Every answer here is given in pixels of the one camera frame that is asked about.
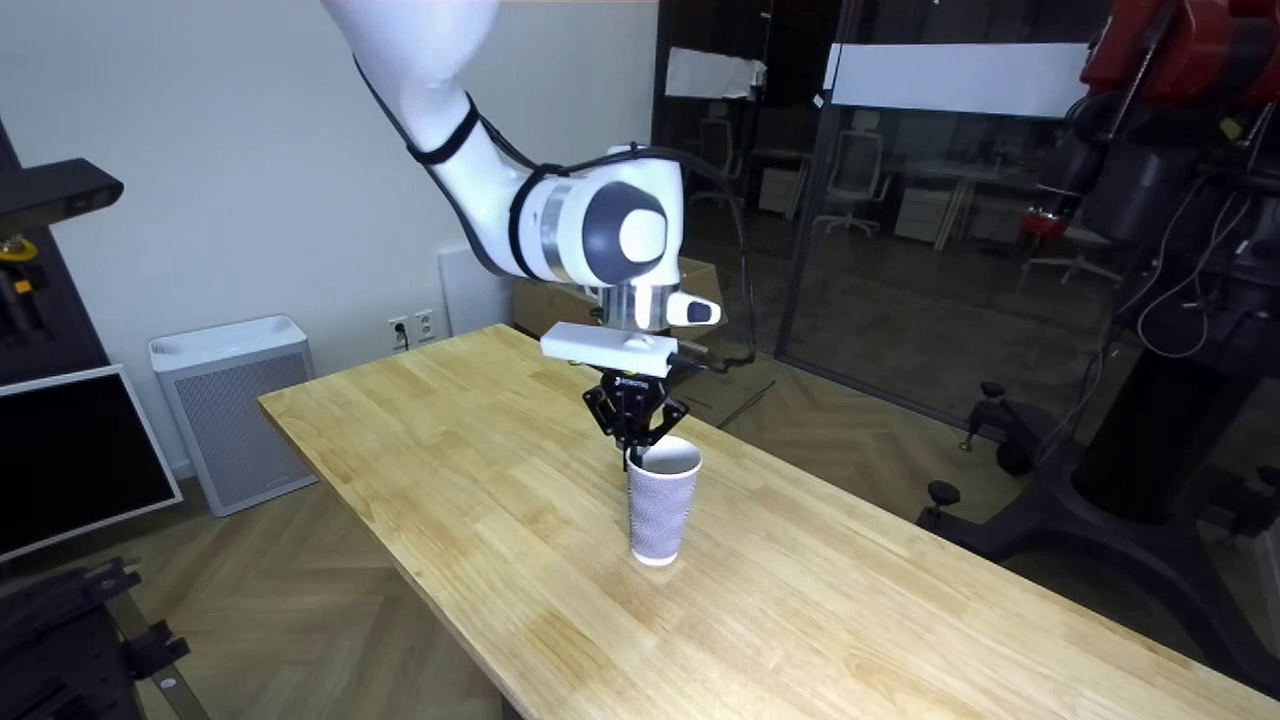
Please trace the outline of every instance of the white wall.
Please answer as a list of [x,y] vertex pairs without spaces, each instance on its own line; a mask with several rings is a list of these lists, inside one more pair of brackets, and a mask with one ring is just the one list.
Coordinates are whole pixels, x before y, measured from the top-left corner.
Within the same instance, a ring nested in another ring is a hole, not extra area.
[[[508,0],[470,89],[529,154],[586,159],[648,139],[651,42],[656,0]],[[178,468],[151,337],[283,310],[333,371],[440,306],[459,228],[322,0],[0,0],[0,118],[26,164],[124,178],[56,240]]]

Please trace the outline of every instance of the paper cup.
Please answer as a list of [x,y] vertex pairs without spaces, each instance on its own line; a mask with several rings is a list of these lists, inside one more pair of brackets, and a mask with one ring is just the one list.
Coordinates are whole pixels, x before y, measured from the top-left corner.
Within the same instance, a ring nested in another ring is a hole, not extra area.
[[629,520],[638,564],[678,564],[703,452],[680,435],[656,441],[629,460]]

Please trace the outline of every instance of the white cup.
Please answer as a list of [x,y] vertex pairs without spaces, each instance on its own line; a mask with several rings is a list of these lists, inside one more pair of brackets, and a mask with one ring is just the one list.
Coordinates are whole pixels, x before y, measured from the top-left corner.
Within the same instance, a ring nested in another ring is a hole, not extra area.
[[629,522],[638,564],[678,564],[699,468],[703,452],[680,435],[665,435],[643,447],[640,462],[629,460]]

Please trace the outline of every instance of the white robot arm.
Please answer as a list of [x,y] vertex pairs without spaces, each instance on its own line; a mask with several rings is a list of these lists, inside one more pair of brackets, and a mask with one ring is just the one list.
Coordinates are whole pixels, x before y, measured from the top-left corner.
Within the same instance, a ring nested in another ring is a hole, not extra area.
[[643,447],[684,407],[665,395],[680,324],[722,324],[714,298],[680,290],[680,164],[623,146],[580,167],[523,159],[456,82],[501,0],[324,0],[355,66],[408,152],[432,172],[501,274],[606,286],[607,326],[557,324],[541,348],[606,371],[589,392],[621,447]]

